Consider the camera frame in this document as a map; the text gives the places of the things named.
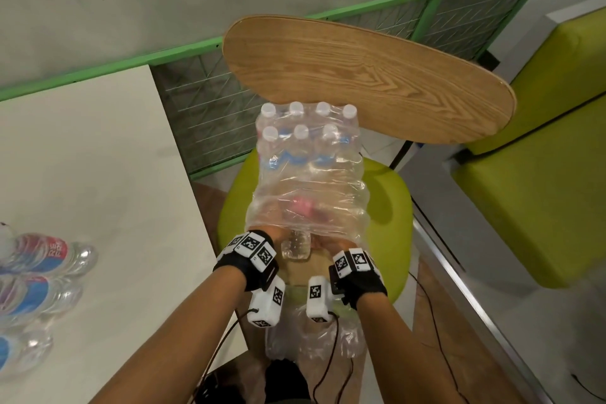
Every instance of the wood grain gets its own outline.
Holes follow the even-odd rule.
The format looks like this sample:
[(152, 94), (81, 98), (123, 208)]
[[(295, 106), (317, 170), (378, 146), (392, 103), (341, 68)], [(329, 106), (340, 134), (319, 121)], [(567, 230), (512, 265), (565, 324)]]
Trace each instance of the wood grain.
[(489, 71), (424, 45), (359, 27), (272, 15), (237, 21), (223, 55), (269, 101), (346, 103), (360, 125), (400, 139), (481, 139), (513, 116), (515, 94)]

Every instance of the wire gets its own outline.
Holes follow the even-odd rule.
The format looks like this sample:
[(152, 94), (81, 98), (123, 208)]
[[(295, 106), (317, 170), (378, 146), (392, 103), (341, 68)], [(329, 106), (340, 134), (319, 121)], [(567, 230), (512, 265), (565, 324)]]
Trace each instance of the wire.
[(449, 360), (448, 360), (448, 358), (446, 358), (446, 354), (444, 353), (444, 349), (442, 347), (442, 341), (440, 340), (440, 333), (437, 330), (436, 316), (433, 313), (433, 305), (431, 304), (431, 299), (429, 298), (429, 294), (427, 293), (427, 291), (425, 290), (423, 285), (419, 282), (419, 280), (416, 278), (416, 276), (414, 276), (411, 272), (408, 272), (408, 274), (413, 277), (414, 281), (416, 281), (416, 283), (419, 285), (419, 287), (421, 288), (421, 290), (425, 293), (425, 296), (427, 297), (427, 301), (429, 303), (429, 310), (431, 311), (431, 320), (433, 321), (433, 327), (436, 330), (437, 344), (440, 347), (440, 353), (442, 353), (444, 361), (446, 361), (446, 365), (449, 368), (450, 376), (453, 379), (454, 386), (456, 388), (456, 392), (459, 393), (459, 396), (461, 396), (467, 404), (470, 404), (469, 400), (465, 397), (465, 395), (459, 391), (459, 384), (456, 381), (455, 373), (453, 372), (452, 367), (450, 367)]
[(231, 327), (229, 328), (229, 330), (224, 333), (223, 338), (221, 339), (221, 341), (219, 342), (219, 346), (217, 347), (217, 349), (215, 350), (215, 352), (213, 353), (213, 357), (210, 359), (210, 361), (208, 362), (208, 365), (206, 366), (206, 369), (204, 370), (204, 373), (202, 375), (202, 379), (200, 381), (200, 385), (198, 385), (198, 387), (196, 388), (195, 393), (198, 391), (198, 389), (202, 388), (204, 385), (204, 380), (206, 380), (206, 377), (208, 375), (208, 370), (210, 369), (210, 366), (212, 365), (213, 361), (215, 360), (217, 353), (219, 352), (219, 350), (221, 349), (221, 347), (223, 346), (223, 342), (225, 341), (225, 339), (229, 336), (229, 334), (231, 334), (231, 332), (234, 330), (234, 328), (238, 325), (238, 323), (248, 314), (248, 313), (258, 313), (259, 309), (257, 308), (251, 308), (250, 310), (248, 310), (246, 313), (238, 316), (238, 319), (236, 319), (233, 324), (231, 325)]
[(337, 403), (336, 404), (339, 404), (341, 402), (341, 396), (343, 395), (343, 392), (345, 391), (345, 387), (347, 386), (347, 383), (349, 383), (349, 379), (353, 375), (353, 358), (351, 358), (350, 361), (352, 362), (352, 367), (349, 369), (349, 375), (345, 379), (345, 383), (343, 384), (343, 386), (341, 386), (341, 389), (339, 390), (339, 394), (337, 394)]
[(571, 374), (570, 376), (571, 376), (571, 377), (574, 379), (574, 381), (575, 381), (576, 383), (578, 383), (579, 385), (581, 385), (581, 387), (582, 387), (582, 388), (583, 388), (583, 389), (584, 389), (584, 390), (585, 390), (587, 393), (591, 394), (593, 397), (595, 397), (595, 398), (597, 398), (597, 399), (601, 400), (602, 402), (606, 402), (606, 399), (604, 399), (603, 397), (598, 396), (598, 395), (597, 395), (597, 394), (595, 394), (595, 393), (592, 393), (592, 392), (591, 392), (591, 391), (590, 391), (590, 390), (587, 388), (587, 386), (583, 385), (583, 384), (580, 382), (579, 377), (577, 377), (575, 374)]
[(324, 375), (322, 376), (322, 378), (320, 378), (320, 381), (318, 382), (318, 384), (317, 384), (317, 385), (315, 385), (315, 387), (314, 387), (314, 389), (313, 389), (312, 397), (313, 397), (313, 400), (314, 400), (314, 402), (315, 402), (316, 404), (318, 404), (318, 401), (316, 400), (316, 390), (318, 389), (318, 387), (319, 387), (320, 385), (322, 385), (322, 382), (323, 382), (323, 381), (324, 381), (324, 379), (326, 378), (326, 375), (329, 373), (330, 364), (332, 364), (332, 362), (333, 362), (333, 356), (335, 355), (335, 349), (337, 348), (337, 341), (338, 341), (338, 339), (339, 339), (339, 317), (338, 317), (338, 316), (337, 316), (335, 313), (333, 313), (333, 312), (331, 312), (331, 311), (329, 311), (329, 314), (330, 314), (330, 315), (332, 315), (332, 316), (334, 316), (335, 321), (337, 321), (337, 332), (336, 332), (336, 334), (335, 334), (335, 342), (334, 342), (334, 344), (333, 344), (333, 350), (332, 350), (332, 352), (330, 353), (329, 363), (328, 363), (328, 365), (326, 366), (326, 370), (324, 371)]

